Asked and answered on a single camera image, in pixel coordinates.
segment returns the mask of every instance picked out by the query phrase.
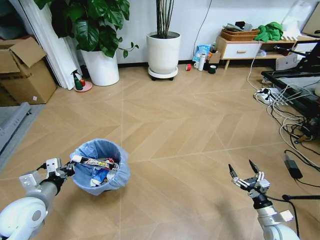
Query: blue trash bag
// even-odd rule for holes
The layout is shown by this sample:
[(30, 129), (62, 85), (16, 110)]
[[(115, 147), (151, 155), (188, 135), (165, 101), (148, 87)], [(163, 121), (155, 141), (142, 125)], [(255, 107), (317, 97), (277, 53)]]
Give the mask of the blue trash bag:
[(72, 159), (74, 155), (93, 159), (112, 158), (114, 160), (119, 160), (119, 169), (115, 173), (113, 179), (104, 185), (94, 187), (90, 186), (90, 179), (92, 178), (94, 167), (80, 163), (75, 165), (75, 175), (72, 177), (73, 182), (79, 188), (92, 195), (97, 196), (104, 191), (116, 190), (124, 187), (130, 178), (128, 153), (122, 147), (111, 141), (102, 138), (87, 141), (70, 154), (70, 159)]

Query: gray mat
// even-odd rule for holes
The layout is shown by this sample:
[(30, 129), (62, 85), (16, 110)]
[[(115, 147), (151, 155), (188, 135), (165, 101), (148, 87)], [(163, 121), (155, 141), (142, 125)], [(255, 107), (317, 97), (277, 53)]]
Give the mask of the gray mat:
[[(21, 140), (24, 138), (32, 123), (36, 120), (38, 114), (44, 107), (44, 104), (31, 105), (30, 112), (32, 114), (25, 116), (22, 120), (19, 127), (16, 129), (15, 133), (6, 144), (2, 152), (0, 152), (0, 171), (4, 168), (6, 163), (15, 153), (16, 148), (18, 147)], [(10, 118), (11, 114), (18, 108), (18, 106), (4, 106), (0, 107), (0, 123), (5, 121), (7, 118)]]

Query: white wall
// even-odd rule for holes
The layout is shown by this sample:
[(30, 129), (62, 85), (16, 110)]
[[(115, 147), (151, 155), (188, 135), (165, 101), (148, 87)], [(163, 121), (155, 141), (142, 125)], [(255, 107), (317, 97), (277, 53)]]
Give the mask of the white wall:
[[(237, 21), (250, 23), (254, 28), (270, 22), (281, 23), (296, 0), (212, 0), (212, 4), (199, 34), (197, 44), (215, 42), (223, 25)], [(306, 0), (316, 5), (319, 0)], [(123, 37), (121, 47), (129, 47), (130, 42), (138, 44), (124, 59), (118, 50), (118, 63), (147, 62), (146, 34), (157, 30), (156, 0), (129, 0), (130, 21), (118, 31)], [(205, 17), (210, 0), (175, 0), (170, 30), (181, 34), (180, 60), (190, 60), (193, 56), (197, 32)]]

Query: spray bottle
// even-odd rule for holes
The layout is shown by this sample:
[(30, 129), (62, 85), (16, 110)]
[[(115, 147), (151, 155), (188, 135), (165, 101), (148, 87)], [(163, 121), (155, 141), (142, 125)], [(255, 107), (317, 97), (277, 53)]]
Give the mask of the spray bottle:
[(73, 75), (75, 89), (82, 90), (83, 89), (82, 84), (80, 83), (80, 81), (79, 81), (78, 77), (76, 76), (76, 74), (79, 74), (78, 70), (74, 70), (71, 73), (71, 75)]

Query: herringbone floor pattern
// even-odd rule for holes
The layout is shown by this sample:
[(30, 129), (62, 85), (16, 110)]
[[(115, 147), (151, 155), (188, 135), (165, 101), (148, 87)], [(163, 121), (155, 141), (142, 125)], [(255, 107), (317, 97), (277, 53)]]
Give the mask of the herringbone floor pattern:
[[(253, 68), (257, 87), (264, 70)], [(24, 196), (20, 174), (52, 157), (67, 162), (83, 142), (105, 138), (129, 153), (125, 188), (96, 197), (69, 179), (36, 240), (262, 240), (251, 199), (229, 175), (231, 163), (240, 177), (253, 176), (248, 159), (271, 182), (270, 196), (319, 194), (289, 176), (282, 161), (287, 146), (278, 124), (252, 97), (248, 67), (210, 75), (180, 65), (174, 81), (156, 82), (144, 67), (119, 72), (115, 85), (86, 93), (59, 88), (0, 173), (2, 209)], [(305, 182), (320, 183), (316, 171), (296, 162)], [(295, 203), (301, 239), (317, 239), (319, 202)]]

